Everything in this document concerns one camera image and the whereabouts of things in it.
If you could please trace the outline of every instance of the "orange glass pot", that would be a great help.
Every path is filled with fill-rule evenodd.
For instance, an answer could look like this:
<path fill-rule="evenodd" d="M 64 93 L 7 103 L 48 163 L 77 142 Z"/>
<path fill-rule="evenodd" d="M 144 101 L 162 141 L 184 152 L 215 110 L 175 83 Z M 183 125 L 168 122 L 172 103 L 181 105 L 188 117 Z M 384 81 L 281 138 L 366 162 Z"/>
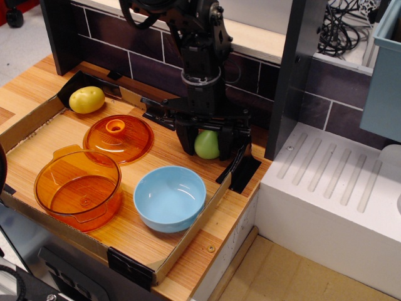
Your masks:
<path fill-rule="evenodd" d="M 89 232 L 108 223 L 120 209 L 121 170 L 106 154 L 71 145 L 56 151 L 38 174 L 34 195 L 56 219 Z"/>

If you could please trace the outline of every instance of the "light blue bowl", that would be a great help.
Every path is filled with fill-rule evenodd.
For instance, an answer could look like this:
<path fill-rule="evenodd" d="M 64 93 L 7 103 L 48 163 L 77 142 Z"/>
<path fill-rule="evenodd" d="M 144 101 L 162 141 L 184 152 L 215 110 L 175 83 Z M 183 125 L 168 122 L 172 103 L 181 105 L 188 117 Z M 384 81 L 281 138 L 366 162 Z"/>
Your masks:
<path fill-rule="evenodd" d="M 138 183 L 133 202 L 142 221 L 153 230 L 174 233 L 189 228 L 202 211 L 206 187 L 194 171 L 166 166 Z"/>

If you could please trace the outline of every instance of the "dark tile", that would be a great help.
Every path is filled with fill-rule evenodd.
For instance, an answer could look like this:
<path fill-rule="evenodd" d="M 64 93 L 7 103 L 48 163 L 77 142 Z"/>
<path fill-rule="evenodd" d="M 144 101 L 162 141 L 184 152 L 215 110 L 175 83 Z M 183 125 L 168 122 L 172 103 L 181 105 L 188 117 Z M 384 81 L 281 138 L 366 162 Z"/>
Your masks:
<path fill-rule="evenodd" d="M 389 144 L 388 139 L 359 128 L 362 113 L 354 108 L 333 103 L 326 131 L 376 149 L 383 149 Z"/>
<path fill-rule="evenodd" d="M 89 36 L 89 29 L 88 24 L 86 23 L 84 9 L 75 5 L 71 5 L 71 8 L 75 18 L 76 32 L 83 36 Z"/>
<path fill-rule="evenodd" d="M 80 44 L 84 61 L 131 77 L 127 51 L 82 36 Z"/>
<path fill-rule="evenodd" d="M 232 103 L 249 110 L 252 124 L 264 129 L 269 128 L 270 116 L 273 110 L 272 101 L 232 87 L 227 88 L 226 94 Z"/>
<path fill-rule="evenodd" d="M 146 83 L 180 97 L 187 95 L 187 88 L 181 80 L 181 69 L 130 53 L 134 80 Z"/>
<path fill-rule="evenodd" d="M 274 100 L 279 71 L 279 66 L 262 63 L 259 77 L 259 95 Z"/>
<path fill-rule="evenodd" d="M 260 62 L 231 53 L 224 66 L 228 84 L 251 93 L 258 91 Z"/>
<path fill-rule="evenodd" d="M 359 72 L 312 60 L 305 90 L 312 94 L 363 108 L 371 77 Z"/>
<path fill-rule="evenodd" d="M 330 108 L 330 101 L 318 96 L 305 93 L 299 121 L 323 130 Z"/>
<path fill-rule="evenodd" d="M 125 20 L 96 11 L 86 10 L 90 34 L 93 39 L 127 49 L 141 55 L 163 60 L 162 35 L 154 29 L 139 30 Z"/>
<path fill-rule="evenodd" d="M 167 64 L 182 68 L 182 59 L 174 39 L 169 33 L 163 33 L 164 61 Z"/>

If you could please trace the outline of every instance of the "yellow potato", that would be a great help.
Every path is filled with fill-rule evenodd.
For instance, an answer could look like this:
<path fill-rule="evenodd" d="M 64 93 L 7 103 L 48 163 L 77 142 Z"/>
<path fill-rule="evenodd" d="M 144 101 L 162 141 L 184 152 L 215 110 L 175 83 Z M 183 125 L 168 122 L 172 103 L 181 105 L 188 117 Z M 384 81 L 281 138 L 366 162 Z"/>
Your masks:
<path fill-rule="evenodd" d="M 103 106 L 105 94 L 101 88 L 89 86 L 72 93 L 69 103 L 71 109 L 76 113 L 92 113 Z"/>

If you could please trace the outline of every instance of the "pot handle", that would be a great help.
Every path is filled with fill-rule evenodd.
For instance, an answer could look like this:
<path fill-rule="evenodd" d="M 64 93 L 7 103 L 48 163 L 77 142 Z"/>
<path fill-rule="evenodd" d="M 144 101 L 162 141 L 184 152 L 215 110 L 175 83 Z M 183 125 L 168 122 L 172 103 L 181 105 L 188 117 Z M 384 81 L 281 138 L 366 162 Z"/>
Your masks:
<path fill-rule="evenodd" d="M 69 145 L 69 146 L 60 148 L 53 153 L 53 160 L 61 158 L 65 155 L 71 154 L 73 152 L 79 152 L 82 150 L 83 149 L 78 144 L 73 144 L 73 145 Z"/>

